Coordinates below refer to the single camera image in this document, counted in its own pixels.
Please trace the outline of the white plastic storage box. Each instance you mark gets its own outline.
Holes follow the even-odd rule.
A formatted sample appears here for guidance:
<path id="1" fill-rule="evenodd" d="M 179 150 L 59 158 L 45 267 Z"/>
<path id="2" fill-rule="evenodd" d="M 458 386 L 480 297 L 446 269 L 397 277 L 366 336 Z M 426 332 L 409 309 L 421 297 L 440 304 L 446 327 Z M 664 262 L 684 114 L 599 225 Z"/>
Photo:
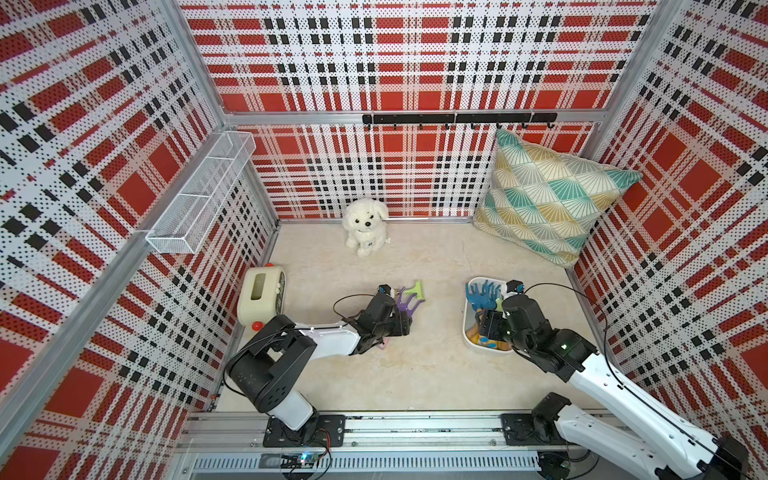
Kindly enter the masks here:
<path id="1" fill-rule="evenodd" d="M 502 280 L 475 277 L 465 284 L 462 339 L 477 353 L 511 355 L 511 327 L 502 303 L 509 296 Z"/>

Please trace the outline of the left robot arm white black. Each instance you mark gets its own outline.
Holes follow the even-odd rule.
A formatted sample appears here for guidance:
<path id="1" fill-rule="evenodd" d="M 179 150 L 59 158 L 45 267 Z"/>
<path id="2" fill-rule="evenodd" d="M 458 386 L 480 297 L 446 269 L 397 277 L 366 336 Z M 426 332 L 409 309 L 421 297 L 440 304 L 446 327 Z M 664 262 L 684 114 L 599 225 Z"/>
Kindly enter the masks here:
<path id="1" fill-rule="evenodd" d="M 277 315 L 227 362 L 224 383 L 284 428 L 312 432 L 319 414 L 295 388 L 306 366 L 328 357 L 362 355 L 390 338 L 409 335 L 413 312 L 401 291 L 381 285 L 365 309 L 333 324 L 303 325 Z"/>

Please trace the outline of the white plush dog toy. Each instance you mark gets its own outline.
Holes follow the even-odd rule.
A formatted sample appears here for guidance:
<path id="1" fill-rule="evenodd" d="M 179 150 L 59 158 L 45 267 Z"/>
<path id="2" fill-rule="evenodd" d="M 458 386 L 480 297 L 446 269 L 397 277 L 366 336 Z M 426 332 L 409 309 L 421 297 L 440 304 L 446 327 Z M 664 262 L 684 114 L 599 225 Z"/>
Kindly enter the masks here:
<path id="1" fill-rule="evenodd" d="M 342 226 L 347 232 L 346 246 L 358 257 L 367 257 L 388 244 L 386 221 L 389 210 L 385 203 L 362 198 L 346 206 Z"/>

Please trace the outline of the black wall hook rail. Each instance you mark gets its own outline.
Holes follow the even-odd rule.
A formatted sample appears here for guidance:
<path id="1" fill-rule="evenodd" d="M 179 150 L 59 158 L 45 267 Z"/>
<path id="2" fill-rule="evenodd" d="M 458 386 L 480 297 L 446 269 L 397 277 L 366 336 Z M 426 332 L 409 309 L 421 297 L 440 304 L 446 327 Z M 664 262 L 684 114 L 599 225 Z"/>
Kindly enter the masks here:
<path id="1" fill-rule="evenodd" d="M 409 113 L 409 114 L 363 114 L 364 125 L 458 125 L 469 124 L 544 124 L 550 126 L 557 121 L 555 112 L 518 113 Z"/>

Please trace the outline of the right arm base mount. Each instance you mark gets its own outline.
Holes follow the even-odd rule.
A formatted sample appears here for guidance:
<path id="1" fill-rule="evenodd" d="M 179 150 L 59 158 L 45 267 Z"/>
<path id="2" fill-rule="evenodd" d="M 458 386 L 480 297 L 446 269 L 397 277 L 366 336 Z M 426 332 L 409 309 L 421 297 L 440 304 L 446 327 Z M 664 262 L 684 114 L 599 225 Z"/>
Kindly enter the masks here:
<path id="1" fill-rule="evenodd" d="M 530 412 L 504 413 L 500 416 L 501 430 L 507 446 L 571 445 L 556 428 L 561 411 L 571 406 L 566 397 L 554 392 L 547 394 Z"/>

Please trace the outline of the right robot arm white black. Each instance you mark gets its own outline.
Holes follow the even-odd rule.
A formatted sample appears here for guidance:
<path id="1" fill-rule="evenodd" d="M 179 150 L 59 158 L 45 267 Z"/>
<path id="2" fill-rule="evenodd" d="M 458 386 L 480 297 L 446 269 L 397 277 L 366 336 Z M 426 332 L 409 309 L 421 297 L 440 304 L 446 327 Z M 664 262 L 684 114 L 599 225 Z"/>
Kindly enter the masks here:
<path id="1" fill-rule="evenodd" d="M 475 313 L 479 334 L 505 342 L 541 371 L 589 395 L 624 424 L 587 413 L 556 393 L 532 410 L 536 434 L 558 436 L 621 467 L 638 479 L 745 479 L 747 448 L 716 437 L 679 416 L 616 370 L 589 340 L 551 326 L 538 303 L 511 294 Z"/>

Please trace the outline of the purple rake pink handle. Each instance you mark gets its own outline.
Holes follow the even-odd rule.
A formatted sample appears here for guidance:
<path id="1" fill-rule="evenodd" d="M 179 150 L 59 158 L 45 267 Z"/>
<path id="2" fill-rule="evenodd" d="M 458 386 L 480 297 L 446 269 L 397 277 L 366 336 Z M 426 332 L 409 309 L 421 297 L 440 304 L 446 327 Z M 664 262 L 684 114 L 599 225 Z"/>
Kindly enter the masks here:
<path id="1" fill-rule="evenodd" d="M 410 329 L 413 322 L 413 314 L 417 308 L 425 301 L 425 299 L 417 300 L 415 297 L 413 297 L 410 301 L 406 300 L 405 298 L 400 299 L 398 295 L 399 290 L 395 295 L 396 307 L 398 311 L 405 316 L 405 320 L 400 324 L 396 337 L 408 336 L 410 334 Z"/>

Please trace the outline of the cream retro toaster toy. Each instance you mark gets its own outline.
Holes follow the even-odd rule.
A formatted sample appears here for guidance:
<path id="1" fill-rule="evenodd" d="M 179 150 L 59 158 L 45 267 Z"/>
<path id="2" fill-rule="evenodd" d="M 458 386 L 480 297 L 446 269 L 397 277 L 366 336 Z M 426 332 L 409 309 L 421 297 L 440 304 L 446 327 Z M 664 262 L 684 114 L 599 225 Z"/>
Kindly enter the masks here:
<path id="1" fill-rule="evenodd" d="M 257 332 L 283 313 L 286 280 L 282 266 L 268 264 L 245 271 L 237 303 L 237 319 L 246 331 Z"/>

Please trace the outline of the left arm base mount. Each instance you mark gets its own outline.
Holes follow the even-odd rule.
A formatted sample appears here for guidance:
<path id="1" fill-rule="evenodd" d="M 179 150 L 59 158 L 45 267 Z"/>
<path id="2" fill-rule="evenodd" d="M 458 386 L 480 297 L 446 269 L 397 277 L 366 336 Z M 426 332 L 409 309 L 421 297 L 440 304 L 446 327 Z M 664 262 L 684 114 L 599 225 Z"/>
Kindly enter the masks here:
<path id="1" fill-rule="evenodd" d="M 322 446 L 336 448 L 343 445 L 347 417 L 342 414 L 314 412 L 298 430 L 290 429 L 277 417 L 270 417 L 262 445 L 266 448 Z"/>

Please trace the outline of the teal yellow patterned pillow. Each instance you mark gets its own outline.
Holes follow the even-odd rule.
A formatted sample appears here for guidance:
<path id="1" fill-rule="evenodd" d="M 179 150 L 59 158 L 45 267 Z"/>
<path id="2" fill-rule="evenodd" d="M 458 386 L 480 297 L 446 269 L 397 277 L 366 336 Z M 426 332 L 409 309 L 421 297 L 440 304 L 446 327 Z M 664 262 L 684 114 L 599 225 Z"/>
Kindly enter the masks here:
<path id="1" fill-rule="evenodd" d="M 559 153 L 499 130 L 490 188 L 473 225 L 571 268 L 598 219 L 641 179 L 635 170 Z"/>

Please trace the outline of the light green rake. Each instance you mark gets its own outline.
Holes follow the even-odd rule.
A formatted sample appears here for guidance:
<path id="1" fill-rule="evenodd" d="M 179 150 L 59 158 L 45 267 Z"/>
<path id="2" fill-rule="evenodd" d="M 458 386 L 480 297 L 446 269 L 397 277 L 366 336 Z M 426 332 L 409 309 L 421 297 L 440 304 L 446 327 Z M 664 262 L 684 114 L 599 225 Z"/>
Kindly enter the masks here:
<path id="1" fill-rule="evenodd" d="M 399 298 L 410 301 L 413 297 L 417 300 L 424 300 L 423 284 L 420 280 L 417 280 L 412 287 L 403 287 L 398 292 Z"/>

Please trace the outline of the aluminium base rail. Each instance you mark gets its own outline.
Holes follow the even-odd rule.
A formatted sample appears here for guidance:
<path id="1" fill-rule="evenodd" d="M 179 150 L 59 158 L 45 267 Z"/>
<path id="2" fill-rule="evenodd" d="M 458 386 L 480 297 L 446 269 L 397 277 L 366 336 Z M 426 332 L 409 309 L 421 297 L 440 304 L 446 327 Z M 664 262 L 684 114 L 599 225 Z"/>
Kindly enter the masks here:
<path id="1" fill-rule="evenodd" d="M 653 479 L 667 463 L 610 414 L 579 415 L 569 433 L 536 434 L 529 412 L 323 413 L 302 433 L 243 412 L 196 414 L 183 427 L 169 476 L 534 472 L 583 479 L 603 463 Z"/>

